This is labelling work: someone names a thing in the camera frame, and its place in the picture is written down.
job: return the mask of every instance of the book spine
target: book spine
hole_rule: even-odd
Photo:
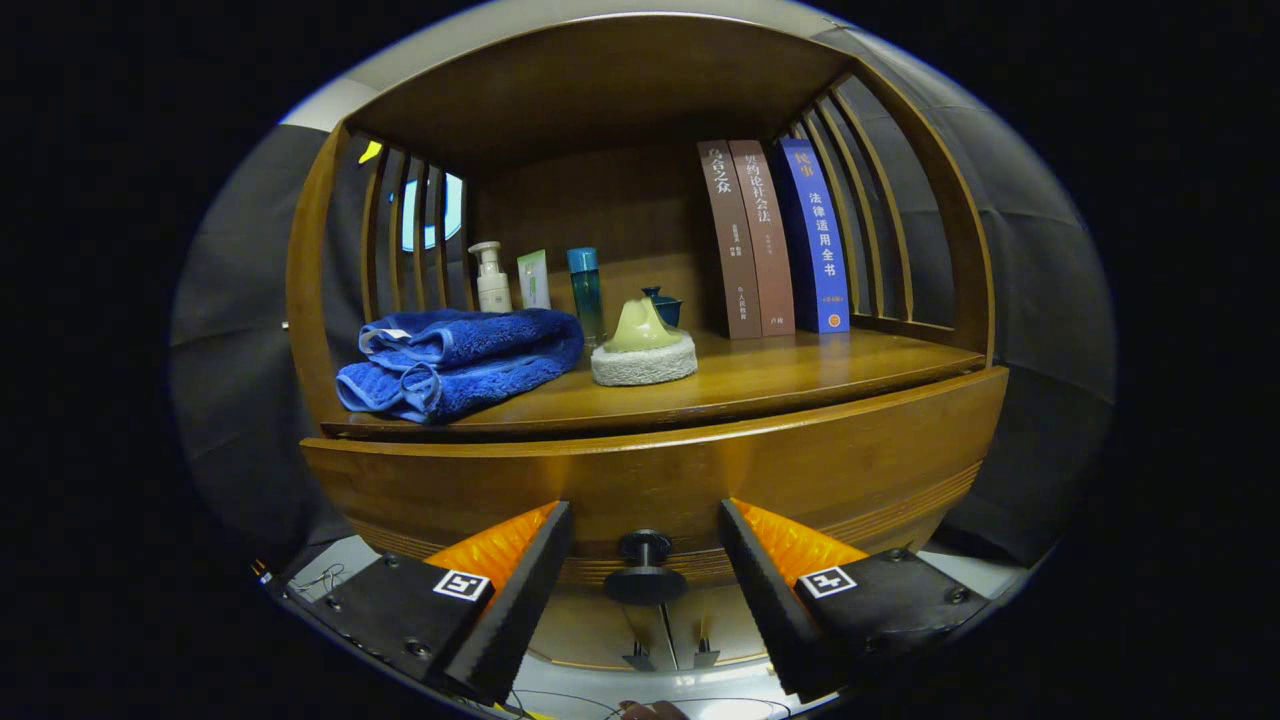
[[[724,275],[724,307],[728,313],[728,337],[760,337],[760,293],[755,279],[755,255],[751,252],[746,206],[737,183],[733,158],[723,140],[698,143],[703,163],[707,193],[712,200],[716,238],[719,245],[721,272]]]
[[[786,232],[778,214],[778,193],[764,159],[764,149],[754,140],[731,140],[746,227],[751,231],[755,255],[755,281],[760,291],[760,332],[768,336],[795,334],[795,300],[791,295],[791,263],[787,259]]]
[[[777,172],[786,170],[788,179],[782,211],[791,240],[796,325],[819,333],[849,332],[844,245],[822,167],[805,140],[780,140],[778,154]]]

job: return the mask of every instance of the shelf board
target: shelf board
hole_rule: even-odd
[[[772,138],[847,64],[838,50],[741,20],[600,17],[449,59],[346,123],[476,181],[608,147]]]
[[[655,386],[602,387],[579,366],[449,425],[353,413],[330,437],[506,442],[653,432],[796,413],[884,395],[983,366],[968,350],[854,328],[850,333],[728,340],[692,331],[698,372]]]

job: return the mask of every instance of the blue towel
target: blue towel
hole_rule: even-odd
[[[449,423],[573,369],[582,354],[577,318],[518,313],[394,313],[360,329],[369,361],[338,372],[347,410],[415,423]]]

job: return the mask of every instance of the screw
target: screw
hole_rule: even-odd
[[[408,638],[404,641],[404,652],[421,659],[428,659],[431,656],[431,648],[415,641],[413,638]]]

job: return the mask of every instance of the pump bottle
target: pump bottle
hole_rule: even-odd
[[[480,259],[480,274],[476,275],[476,293],[480,296],[483,313],[511,313],[511,284],[507,273],[498,265],[497,241],[477,242],[467,249]]]

